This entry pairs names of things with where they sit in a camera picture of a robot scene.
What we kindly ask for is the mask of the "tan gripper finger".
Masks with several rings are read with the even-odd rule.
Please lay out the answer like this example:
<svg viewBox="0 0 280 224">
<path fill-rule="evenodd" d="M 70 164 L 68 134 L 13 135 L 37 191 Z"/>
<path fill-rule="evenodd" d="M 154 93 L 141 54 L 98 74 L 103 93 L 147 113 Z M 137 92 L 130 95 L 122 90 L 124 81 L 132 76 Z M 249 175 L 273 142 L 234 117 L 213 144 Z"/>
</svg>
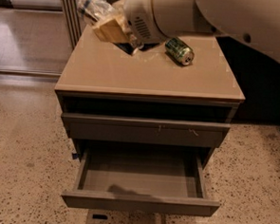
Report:
<svg viewBox="0 0 280 224">
<path fill-rule="evenodd" d="M 128 37 L 128 49 L 127 53 L 130 55 L 135 55 L 135 53 L 144 47 L 144 43 L 140 41 L 133 33 L 127 35 Z"/>
<path fill-rule="evenodd" d="M 93 29 L 101 41 L 119 44 L 130 42 L 130 28 L 124 23 L 123 18 L 107 17 L 97 22 Z"/>
</svg>

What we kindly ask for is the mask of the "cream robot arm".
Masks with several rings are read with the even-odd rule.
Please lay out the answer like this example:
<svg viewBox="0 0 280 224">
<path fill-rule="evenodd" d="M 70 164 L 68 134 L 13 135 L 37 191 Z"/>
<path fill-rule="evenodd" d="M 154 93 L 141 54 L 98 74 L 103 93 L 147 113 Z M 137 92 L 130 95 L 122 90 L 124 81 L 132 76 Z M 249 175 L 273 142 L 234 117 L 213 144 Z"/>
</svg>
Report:
<svg viewBox="0 0 280 224">
<path fill-rule="evenodd" d="M 280 0 L 119 0 L 95 26 L 104 42 L 228 36 L 280 64 Z"/>
</svg>

